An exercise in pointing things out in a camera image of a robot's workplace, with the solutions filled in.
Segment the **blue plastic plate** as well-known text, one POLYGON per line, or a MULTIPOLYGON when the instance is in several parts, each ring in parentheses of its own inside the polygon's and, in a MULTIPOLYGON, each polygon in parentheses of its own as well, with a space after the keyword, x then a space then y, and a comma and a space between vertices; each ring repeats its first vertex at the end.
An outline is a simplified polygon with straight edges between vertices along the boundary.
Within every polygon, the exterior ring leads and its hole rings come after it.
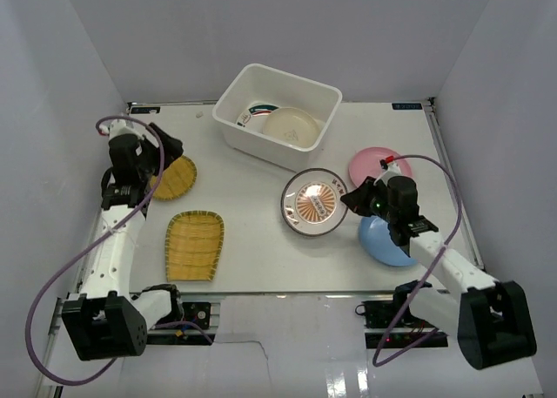
POLYGON ((381 218, 365 217, 359 223, 359 243, 373 259, 387 266, 408 267, 417 261, 407 256, 391 240, 388 224, 381 218))

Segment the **orange sunburst white plate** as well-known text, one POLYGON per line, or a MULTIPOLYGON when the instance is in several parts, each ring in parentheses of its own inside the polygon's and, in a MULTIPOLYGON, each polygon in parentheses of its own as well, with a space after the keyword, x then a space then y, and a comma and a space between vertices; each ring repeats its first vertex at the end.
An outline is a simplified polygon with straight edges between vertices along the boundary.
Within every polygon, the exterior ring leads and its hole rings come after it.
POLYGON ((280 199, 284 222, 297 234, 319 237, 338 228, 347 215, 340 200, 347 194, 344 180, 325 168, 309 168, 295 174, 280 199))

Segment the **green red rimmed white plate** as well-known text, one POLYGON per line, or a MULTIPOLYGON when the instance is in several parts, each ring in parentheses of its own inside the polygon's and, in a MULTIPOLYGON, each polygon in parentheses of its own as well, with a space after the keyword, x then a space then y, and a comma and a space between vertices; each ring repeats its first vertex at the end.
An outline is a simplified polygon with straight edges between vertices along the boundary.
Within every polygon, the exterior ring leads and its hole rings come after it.
POLYGON ((277 109, 276 105, 262 103, 249 106, 235 120, 235 125, 254 132, 262 132, 267 117, 277 109))

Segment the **cream ribbed plate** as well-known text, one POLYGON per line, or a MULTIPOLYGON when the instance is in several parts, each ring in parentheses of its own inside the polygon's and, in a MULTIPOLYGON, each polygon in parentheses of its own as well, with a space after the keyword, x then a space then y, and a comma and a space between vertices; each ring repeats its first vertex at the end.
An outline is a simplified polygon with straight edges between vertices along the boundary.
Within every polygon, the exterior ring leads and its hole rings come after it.
POLYGON ((290 145, 309 148, 317 141, 320 128, 316 120, 306 112, 282 107, 267 117, 262 133, 290 145))

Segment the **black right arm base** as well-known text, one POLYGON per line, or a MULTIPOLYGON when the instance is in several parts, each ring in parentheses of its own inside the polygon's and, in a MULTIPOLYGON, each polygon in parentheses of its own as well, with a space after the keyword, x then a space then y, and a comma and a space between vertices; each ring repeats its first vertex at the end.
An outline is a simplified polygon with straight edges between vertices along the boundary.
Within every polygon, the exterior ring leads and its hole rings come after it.
POLYGON ((81 294, 67 300, 62 320, 82 361, 139 356, 146 348, 145 318, 114 291, 103 298, 89 299, 81 294))

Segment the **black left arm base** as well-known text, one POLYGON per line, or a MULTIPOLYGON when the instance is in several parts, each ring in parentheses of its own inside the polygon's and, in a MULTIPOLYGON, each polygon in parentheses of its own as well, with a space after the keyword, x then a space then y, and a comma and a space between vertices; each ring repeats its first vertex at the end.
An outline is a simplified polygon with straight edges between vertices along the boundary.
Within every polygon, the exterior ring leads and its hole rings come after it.
POLYGON ((466 361, 477 370, 536 355, 522 287, 514 281, 483 289, 470 287, 460 297, 457 342, 466 361))

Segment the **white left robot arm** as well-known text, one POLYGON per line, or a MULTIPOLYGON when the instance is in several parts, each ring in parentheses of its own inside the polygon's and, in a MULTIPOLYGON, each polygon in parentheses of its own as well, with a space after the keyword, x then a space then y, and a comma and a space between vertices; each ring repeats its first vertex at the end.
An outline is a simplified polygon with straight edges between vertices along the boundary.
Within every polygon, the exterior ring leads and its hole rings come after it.
POLYGON ((340 200, 359 216, 383 219, 393 243, 426 268, 424 278, 434 276, 448 291, 443 294, 418 282, 413 288, 417 293, 408 293, 404 300, 393 300, 398 307, 398 320, 411 315, 454 334, 459 324, 461 296, 472 287, 479 290, 495 287, 493 276, 482 273, 449 247, 439 228, 419 212, 414 180, 405 176, 387 180, 368 178, 340 200))

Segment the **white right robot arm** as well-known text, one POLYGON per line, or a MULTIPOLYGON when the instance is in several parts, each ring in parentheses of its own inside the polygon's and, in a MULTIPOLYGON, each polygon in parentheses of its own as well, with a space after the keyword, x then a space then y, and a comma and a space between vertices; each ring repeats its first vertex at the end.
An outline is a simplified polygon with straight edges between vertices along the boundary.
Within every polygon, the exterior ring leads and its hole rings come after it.
POLYGON ((181 320, 184 310, 178 289, 170 284, 130 293, 131 268, 138 237, 145 224, 153 188, 161 173, 183 154, 181 141, 151 123, 145 132, 138 121, 113 117, 97 129, 108 137, 111 167, 101 184, 101 216, 96 236, 103 241, 92 248, 88 275, 79 293, 101 300, 114 293, 130 302, 148 328, 181 320))

